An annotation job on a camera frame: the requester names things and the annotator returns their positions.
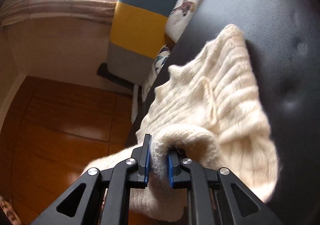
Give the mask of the cream knitted sweater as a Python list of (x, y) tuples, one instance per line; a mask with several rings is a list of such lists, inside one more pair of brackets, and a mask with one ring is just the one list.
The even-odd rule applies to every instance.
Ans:
[(136, 131), (138, 146), (152, 136), (152, 171), (146, 189), (131, 190), (129, 209), (162, 221), (182, 217), (187, 195), (168, 180), (172, 146), (203, 167), (229, 168), (266, 202), (278, 180), (278, 156), (240, 29), (227, 25), (192, 61), (168, 72)]

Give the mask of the geometric pattern pillow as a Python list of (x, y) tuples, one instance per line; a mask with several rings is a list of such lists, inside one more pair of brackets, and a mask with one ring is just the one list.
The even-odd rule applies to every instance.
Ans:
[(166, 60), (170, 56), (170, 48), (167, 45), (161, 47), (160, 51), (157, 53), (157, 56), (154, 62), (151, 65), (148, 78), (145, 80), (142, 86), (142, 98), (146, 99), (153, 83), (155, 82), (157, 76), (159, 75), (161, 69), (163, 68)]

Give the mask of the pink window curtain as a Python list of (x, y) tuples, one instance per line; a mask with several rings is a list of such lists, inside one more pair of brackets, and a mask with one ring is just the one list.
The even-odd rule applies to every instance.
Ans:
[(6, 0), (1, 6), (1, 26), (57, 17), (110, 25), (116, 4), (117, 0)]

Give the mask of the white deer print pillow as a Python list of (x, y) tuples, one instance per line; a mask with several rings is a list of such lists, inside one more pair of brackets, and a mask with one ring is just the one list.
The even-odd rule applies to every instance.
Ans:
[(166, 35), (177, 43), (203, 0), (177, 0), (165, 25)]

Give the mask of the black leather ottoman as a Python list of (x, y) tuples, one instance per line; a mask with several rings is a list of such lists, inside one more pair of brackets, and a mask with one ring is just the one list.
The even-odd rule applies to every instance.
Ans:
[(228, 24), (245, 35), (280, 159), (268, 206), (285, 224), (319, 224), (319, 0), (203, 0), (154, 85)]

